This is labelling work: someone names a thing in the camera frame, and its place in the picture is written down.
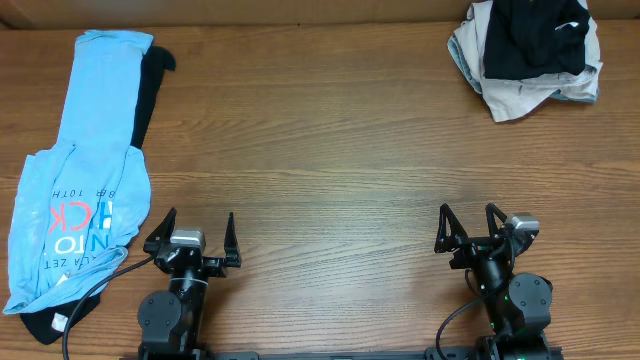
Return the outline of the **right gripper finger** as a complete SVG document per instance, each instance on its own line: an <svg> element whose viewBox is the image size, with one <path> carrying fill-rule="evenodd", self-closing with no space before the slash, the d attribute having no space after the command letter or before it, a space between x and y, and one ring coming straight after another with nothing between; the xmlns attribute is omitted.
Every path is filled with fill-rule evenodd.
<svg viewBox="0 0 640 360"><path fill-rule="evenodd" d="M485 212L489 235L491 238L494 238L499 232L499 227L496 223L496 220L499 220L502 224L504 224L507 219L507 215L493 203L489 203L486 205Z"/></svg>
<svg viewBox="0 0 640 360"><path fill-rule="evenodd" d="M440 206L435 253L454 252L468 241L468 234L447 203Z"/></svg>

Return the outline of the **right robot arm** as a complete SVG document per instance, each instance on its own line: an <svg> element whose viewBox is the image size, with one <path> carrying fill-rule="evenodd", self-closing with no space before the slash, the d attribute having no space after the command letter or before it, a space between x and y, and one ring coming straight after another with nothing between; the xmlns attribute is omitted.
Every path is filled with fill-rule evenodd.
<svg viewBox="0 0 640 360"><path fill-rule="evenodd" d="M540 230L527 212L506 215L495 204L485 207L488 234L471 237L446 203L439 209L436 253L451 253L449 266L465 271L465 282L476 298L451 313L435 335L435 351L442 359L447 325L480 304L485 306L494 333L478 338L466 352L468 359L560 359L550 347L545 328L551 323L552 283L539 275L514 272L516 258L530 248Z"/></svg>

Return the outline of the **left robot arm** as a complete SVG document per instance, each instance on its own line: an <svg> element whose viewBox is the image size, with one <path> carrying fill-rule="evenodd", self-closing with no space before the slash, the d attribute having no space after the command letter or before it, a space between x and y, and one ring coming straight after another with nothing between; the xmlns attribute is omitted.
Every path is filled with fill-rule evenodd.
<svg viewBox="0 0 640 360"><path fill-rule="evenodd" d="M143 251L170 279L166 290L151 293L139 306L140 359L211 359L209 346L199 340L209 280L225 278L230 268L242 264L233 214L223 257L206 256L202 229L177 228L176 215L171 209L144 242Z"/></svg>

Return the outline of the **light blue printed t-shirt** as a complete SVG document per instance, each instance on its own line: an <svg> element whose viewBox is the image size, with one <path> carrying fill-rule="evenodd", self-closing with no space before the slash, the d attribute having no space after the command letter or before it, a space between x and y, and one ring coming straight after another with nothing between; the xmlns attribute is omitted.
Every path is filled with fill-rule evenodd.
<svg viewBox="0 0 640 360"><path fill-rule="evenodd" d="M152 42L125 30L77 38L56 143L26 158L17 187L4 314L76 301L126 259L150 210L144 155L131 140Z"/></svg>

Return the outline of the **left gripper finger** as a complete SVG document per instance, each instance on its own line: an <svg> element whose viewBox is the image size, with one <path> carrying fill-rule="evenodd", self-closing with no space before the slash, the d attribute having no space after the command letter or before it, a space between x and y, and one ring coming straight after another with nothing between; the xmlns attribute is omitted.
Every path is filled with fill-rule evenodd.
<svg viewBox="0 0 640 360"><path fill-rule="evenodd" d="M147 254L157 254L161 247L168 243L175 227L177 210L172 207L162 222L145 239L143 251Z"/></svg>
<svg viewBox="0 0 640 360"><path fill-rule="evenodd" d="M240 268L242 257L235 231L234 213L230 212L224 238L225 266Z"/></svg>

